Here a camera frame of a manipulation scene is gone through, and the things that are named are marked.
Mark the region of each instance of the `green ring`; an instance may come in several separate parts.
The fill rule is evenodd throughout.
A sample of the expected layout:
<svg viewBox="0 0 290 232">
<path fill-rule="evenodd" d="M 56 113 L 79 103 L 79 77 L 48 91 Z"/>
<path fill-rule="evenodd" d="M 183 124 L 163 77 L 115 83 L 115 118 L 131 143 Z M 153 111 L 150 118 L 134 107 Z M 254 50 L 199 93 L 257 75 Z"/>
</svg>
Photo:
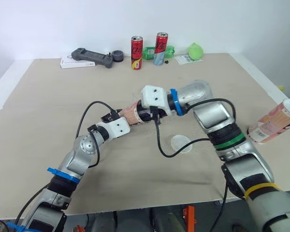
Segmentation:
<svg viewBox="0 0 290 232">
<path fill-rule="evenodd" d="M 245 137 L 245 135 L 243 133 L 240 133 L 240 135 L 231 139 L 230 141 L 227 141 L 223 144 L 214 145 L 214 147 L 215 147 L 215 149 L 220 149 L 220 148 L 224 148 L 227 146 L 231 146 L 231 145 L 237 143 L 238 141 L 242 140 L 244 137 Z"/>
</svg>

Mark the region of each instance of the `blue clamp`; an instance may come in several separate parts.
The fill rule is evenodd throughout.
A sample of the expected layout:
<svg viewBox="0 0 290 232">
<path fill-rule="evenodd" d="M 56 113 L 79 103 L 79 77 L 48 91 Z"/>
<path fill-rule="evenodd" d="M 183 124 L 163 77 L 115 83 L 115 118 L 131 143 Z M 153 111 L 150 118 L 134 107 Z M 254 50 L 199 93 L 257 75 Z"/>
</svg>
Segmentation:
<svg viewBox="0 0 290 232">
<path fill-rule="evenodd" d="M 22 231 L 41 232 L 41 231 L 34 230 L 34 229 L 26 229 L 25 226 L 17 226 L 11 222 L 7 222 L 6 225 L 9 227 L 12 227 L 14 229 L 17 229 L 16 230 L 17 232 L 22 232 Z"/>
<path fill-rule="evenodd" d="M 69 175 L 67 173 L 63 173 L 62 171 L 59 171 L 56 168 L 48 168 L 47 171 L 51 172 L 54 175 L 58 175 L 60 177 L 66 178 L 68 180 L 71 180 L 71 181 L 73 181 L 73 182 L 75 182 L 77 184 L 80 182 L 80 179 L 77 179 L 76 177 L 73 177 L 73 176 L 71 176 L 71 175 Z"/>
<path fill-rule="evenodd" d="M 180 106 L 179 101 L 178 101 L 177 91 L 174 88 L 171 88 L 170 89 L 170 93 L 171 93 L 171 95 L 173 97 L 173 101 L 174 101 L 174 104 L 175 104 L 175 108 L 176 108 L 177 114 L 179 116 L 183 116 L 182 110 L 181 110 L 181 106 Z"/>
</svg>

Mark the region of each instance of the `can lid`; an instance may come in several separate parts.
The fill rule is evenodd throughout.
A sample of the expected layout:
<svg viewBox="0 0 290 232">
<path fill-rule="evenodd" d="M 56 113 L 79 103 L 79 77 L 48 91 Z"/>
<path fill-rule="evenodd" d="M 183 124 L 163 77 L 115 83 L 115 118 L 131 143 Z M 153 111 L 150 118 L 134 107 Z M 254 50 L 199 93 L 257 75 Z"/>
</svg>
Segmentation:
<svg viewBox="0 0 290 232">
<path fill-rule="evenodd" d="M 191 142 L 191 139 L 189 139 L 187 136 L 177 134 L 171 139 L 170 144 L 175 151 L 178 151 L 180 148 L 182 148 L 189 142 Z M 187 146 L 185 149 L 183 149 L 180 153 L 182 154 L 189 153 L 190 151 L 192 151 L 192 147 L 193 145 L 191 144 Z"/>
<path fill-rule="evenodd" d="M 120 50 L 115 50 L 111 53 L 114 62 L 121 62 L 124 59 L 124 53 Z"/>
<path fill-rule="evenodd" d="M 160 37 L 167 37 L 168 36 L 168 34 L 166 32 L 159 32 L 157 35 Z"/>
<path fill-rule="evenodd" d="M 143 40 L 143 37 L 136 35 L 136 36 L 133 36 L 131 38 L 131 40 L 134 40 L 134 41 L 142 41 Z"/>
</svg>

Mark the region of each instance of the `orange clip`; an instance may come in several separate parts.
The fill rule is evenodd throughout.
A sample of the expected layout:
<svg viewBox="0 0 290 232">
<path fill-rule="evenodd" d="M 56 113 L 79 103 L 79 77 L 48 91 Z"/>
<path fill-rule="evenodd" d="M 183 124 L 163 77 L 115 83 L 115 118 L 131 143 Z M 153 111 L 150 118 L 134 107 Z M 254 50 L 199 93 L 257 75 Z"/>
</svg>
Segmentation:
<svg viewBox="0 0 290 232">
<path fill-rule="evenodd" d="M 196 224 L 194 206 L 188 205 L 183 209 L 183 218 L 187 224 L 187 232 L 194 232 L 194 224 Z"/>
<path fill-rule="evenodd" d="M 85 232 L 85 227 L 77 225 L 72 229 L 72 232 Z"/>
</svg>

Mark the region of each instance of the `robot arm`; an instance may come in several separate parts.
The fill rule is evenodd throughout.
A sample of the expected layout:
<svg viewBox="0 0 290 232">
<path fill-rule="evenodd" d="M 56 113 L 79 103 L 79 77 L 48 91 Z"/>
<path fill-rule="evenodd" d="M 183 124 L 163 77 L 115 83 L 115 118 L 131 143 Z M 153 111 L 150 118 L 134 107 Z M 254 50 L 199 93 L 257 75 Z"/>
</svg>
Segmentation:
<svg viewBox="0 0 290 232">
<path fill-rule="evenodd" d="M 97 145 L 130 132 L 124 117 L 109 123 L 99 122 L 91 127 Z M 66 215 L 62 212 L 68 208 L 71 195 L 88 169 L 94 154 L 95 143 L 90 134 L 75 139 L 73 149 L 65 156 L 58 169 L 48 168 L 54 177 L 47 188 L 43 189 L 34 205 L 22 221 L 22 227 L 42 232 L 63 231 Z"/>
<path fill-rule="evenodd" d="M 160 96 L 150 95 L 154 90 L 160 92 Z M 224 162 L 221 168 L 230 191 L 246 200 L 260 230 L 290 232 L 290 195 L 274 184 L 270 167 L 252 142 L 245 138 L 235 119 L 219 101 L 193 107 L 195 103 L 212 99 L 207 82 L 195 81 L 178 91 L 171 89 L 167 97 L 156 87 L 145 87 L 142 92 L 144 108 L 156 106 L 167 115 L 168 109 L 175 110 L 179 116 L 192 109 L 218 157 Z M 155 101 L 157 98 L 167 98 L 167 104 Z"/>
</svg>

